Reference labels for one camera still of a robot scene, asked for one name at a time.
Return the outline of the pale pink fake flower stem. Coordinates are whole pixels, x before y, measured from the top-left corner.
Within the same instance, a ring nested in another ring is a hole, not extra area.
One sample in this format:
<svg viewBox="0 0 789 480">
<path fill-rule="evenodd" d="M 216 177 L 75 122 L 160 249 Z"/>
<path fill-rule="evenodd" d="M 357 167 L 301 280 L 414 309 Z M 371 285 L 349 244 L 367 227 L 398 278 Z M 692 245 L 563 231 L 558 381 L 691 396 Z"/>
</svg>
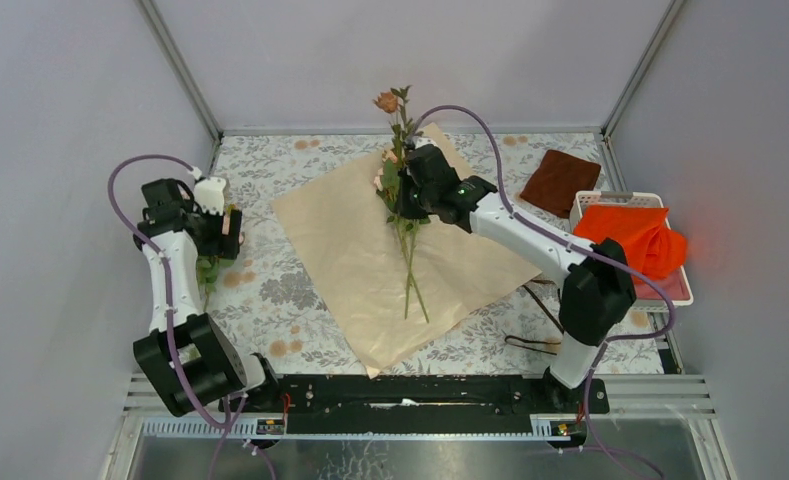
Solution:
<svg viewBox="0 0 789 480">
<path fill-rule="evenodd" d="M 235 204 L 230 203 L 225 209 L 225 212 L 228 212 L 231 209 L 241 210 Z M 224 268 L 232 266 L 235 260 L 220 259 L 218 257 L 204 257 L 199 255 L 196 261 L 196 276 L 199 288 L 203 294 L 203 309 L 208 308 L 210 298 L 217 290 L 217 279 L 219 273 Z"/>
</svg>

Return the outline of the pink fake rose spray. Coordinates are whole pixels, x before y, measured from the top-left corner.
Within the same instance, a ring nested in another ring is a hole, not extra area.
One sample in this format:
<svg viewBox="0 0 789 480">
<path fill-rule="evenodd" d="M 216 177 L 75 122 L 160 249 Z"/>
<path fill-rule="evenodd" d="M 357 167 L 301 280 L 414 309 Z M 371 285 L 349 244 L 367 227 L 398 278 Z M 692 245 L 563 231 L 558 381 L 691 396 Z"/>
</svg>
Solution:
<svg viewBox="0 0 789 480">
<path fill-rule="evenodd" d="M 423 225 L 428 225 L 428 217 L 413 219 L 406 216 L 406 200 L 410 199 L 405 190 L 407 180 L 405 163 L 393 150 L 384 150 L 380 155 L 381 166 L 373 179 L 377 197 L 383 202 L 388 213 L 386 223 L 394 229 L 397 243 L 406 266 L 405 300 L 403 317 L 408 319 L 412 297 L 416 296 L 424 320 L 429 322 L 428 313 L 420 287 L 414 275 L 414 258 L 418 233 Z"/>
</svg>

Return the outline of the peach wrapping paper sheet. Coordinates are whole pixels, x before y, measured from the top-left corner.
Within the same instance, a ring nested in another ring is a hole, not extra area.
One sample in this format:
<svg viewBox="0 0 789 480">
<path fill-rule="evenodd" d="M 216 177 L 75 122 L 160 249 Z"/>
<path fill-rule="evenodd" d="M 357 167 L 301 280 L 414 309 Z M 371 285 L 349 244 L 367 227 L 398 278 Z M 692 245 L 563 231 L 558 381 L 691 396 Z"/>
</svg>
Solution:
<svg viewBox="0 0 789 480">
<path fill-rule="evenodd" d="M 276 197 L 272 209 L 346 341 L 375 377 L 541 270 L 507 248 L 438 220 L 418 233 L 417 297 L 403 317 L 406 266 L 373 179 L 378 147 Z"/>
</svg>

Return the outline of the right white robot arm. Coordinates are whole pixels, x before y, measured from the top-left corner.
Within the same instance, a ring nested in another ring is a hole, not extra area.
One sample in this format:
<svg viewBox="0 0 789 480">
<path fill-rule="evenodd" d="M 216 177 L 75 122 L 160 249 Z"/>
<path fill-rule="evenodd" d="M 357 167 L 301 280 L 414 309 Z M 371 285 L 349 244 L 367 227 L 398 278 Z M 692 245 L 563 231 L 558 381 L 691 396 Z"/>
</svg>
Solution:
<svg viewBox="0 0 789 480">
<path fill-rule="evenodd" d="M 432 141 L 406 148 L 396 210 L 409 219 L 439 220 L 504 246 L 536 266 L 559 288 L 560 351 L 547 369 L 545 402 L 567 412 L 583 398 L 582 384 L 614 325 L 636 301 L 623 248 L 575 236 L 527 213 L 516 213 L 497 186 L 460 177 Z"/>
</svg>

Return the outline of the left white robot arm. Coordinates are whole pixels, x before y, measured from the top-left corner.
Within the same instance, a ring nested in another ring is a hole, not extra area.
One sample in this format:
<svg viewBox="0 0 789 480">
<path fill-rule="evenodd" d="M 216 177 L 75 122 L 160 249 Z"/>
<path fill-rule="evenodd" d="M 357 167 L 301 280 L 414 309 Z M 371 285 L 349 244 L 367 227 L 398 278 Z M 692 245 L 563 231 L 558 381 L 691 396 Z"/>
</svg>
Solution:
<svg viewBox="0 0 789 480">
<path fill-rule="evenodd" d="M 280 385 L 266 358 L 242 356 L 206 311 L 207 273 L 237 259 L 244 243 L 242 212 L 226 201 L 228 182 L 203 177 L 193 186 L 159 179 L 143 185 L 146 205 L 135 244 L 148 262 L 152 319 L 133 344 L 136 363 L 176 417 L 241 394 L 250 409 L 279 401 Z"/>
</svg>

